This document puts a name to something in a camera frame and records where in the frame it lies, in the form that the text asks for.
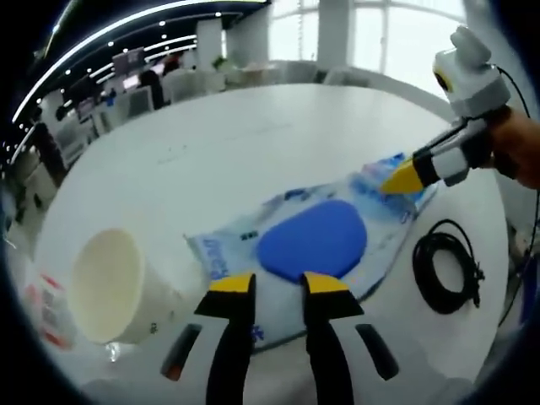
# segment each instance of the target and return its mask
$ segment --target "table surface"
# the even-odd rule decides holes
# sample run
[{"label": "table surface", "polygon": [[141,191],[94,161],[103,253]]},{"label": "table surface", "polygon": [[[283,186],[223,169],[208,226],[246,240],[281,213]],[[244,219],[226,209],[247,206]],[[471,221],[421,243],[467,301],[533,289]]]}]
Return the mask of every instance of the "table surface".
[{"label": "table surface", "polygon": [[[413,151],[446,126],[392,94],[316,84],[243,89],[170,106],[90,146],[46,215],[36,264],[66,283],[84,242],[102,229],[121,226],[139,239],[164,277],[191,293],[195,305],[204,277],[184,235],[215,229],[284,190],[333,181],[364,163]],[[411,266],[416,241],[444,218],[463,226],[486,274],[480,308],[467,304],[448,316],[424,302]],[[443,284],[460,289],[454,259],[440,253],[435,263]],[[467,181],[439,190],[363,307],[416,338],[437,370],[474,380],[497,330],[507,269],[499,189],[492,172],[475,170]],[[104,349],[80,336],[75,353],[58,358],[76,384],[99,374],[104,361]],[[304,389],[314,392],[303,339],[252,359],[247,403],[266,403],[270,397],[279,403]],[[265,397],[266,391],[273,397]]]}]

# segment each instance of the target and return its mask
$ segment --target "white cup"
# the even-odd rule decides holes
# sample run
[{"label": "white cup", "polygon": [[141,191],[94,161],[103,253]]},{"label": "white cup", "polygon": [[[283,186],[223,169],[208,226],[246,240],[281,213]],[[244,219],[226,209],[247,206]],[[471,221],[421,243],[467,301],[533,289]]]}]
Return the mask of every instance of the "white cup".
[{"label": "white cup", "polygon": [[79,253],[67,287],[78,329],[93,343],[139,343],[181,313],[184,303],[124,230],[95,235]]}]

